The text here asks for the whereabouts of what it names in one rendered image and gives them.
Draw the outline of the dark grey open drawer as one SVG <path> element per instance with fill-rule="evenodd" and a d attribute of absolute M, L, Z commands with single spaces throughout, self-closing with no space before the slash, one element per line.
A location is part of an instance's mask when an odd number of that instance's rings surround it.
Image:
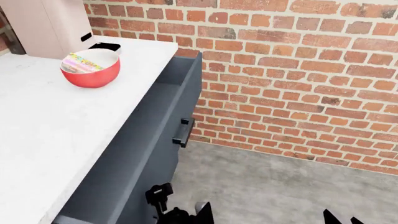
<path fill-rule="evenodd" d="M 172 142 L 201 93 L 202 56 L 173 57 L 52 224 L 155 224 L 145 193 L 172 180 Z"/>

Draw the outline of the red bowl white inside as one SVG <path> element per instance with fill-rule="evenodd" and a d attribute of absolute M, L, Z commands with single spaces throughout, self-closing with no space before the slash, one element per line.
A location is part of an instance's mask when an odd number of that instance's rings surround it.
<path fill-rule="evenodd" d="M 73 85 L 84 88 L 99 88 L 109 84 L 119 75 L 121 61 L 119 54 L 108 49 L 88 49 L 73 54 L 79 55 L 84 59 L 103 67 L 102 70 L 90 73 L 72 73 L 60 70 L 63 76 Z"/>

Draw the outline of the black flat tray white rim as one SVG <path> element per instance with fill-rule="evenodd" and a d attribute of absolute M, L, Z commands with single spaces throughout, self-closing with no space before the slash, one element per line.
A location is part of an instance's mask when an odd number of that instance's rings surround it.
<path fill-rule="evenodd" d="M 98 42 L 92 45 L 89 49 L 108 49 L 116 52 L 117 54 L 121 53 L 121 45 L 109 42 Z"/>

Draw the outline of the colourful wrapped snack bar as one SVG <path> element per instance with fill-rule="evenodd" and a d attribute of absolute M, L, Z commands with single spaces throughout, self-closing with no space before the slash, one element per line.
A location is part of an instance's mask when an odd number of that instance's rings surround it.
<path fill-rule="evenodd" d="M 73 53 L 70 53 L 62 60 L 61 68 L 72 73 L 90 73 L 103 69 L 103 67 L 100 67 L 92 61 Z"/>

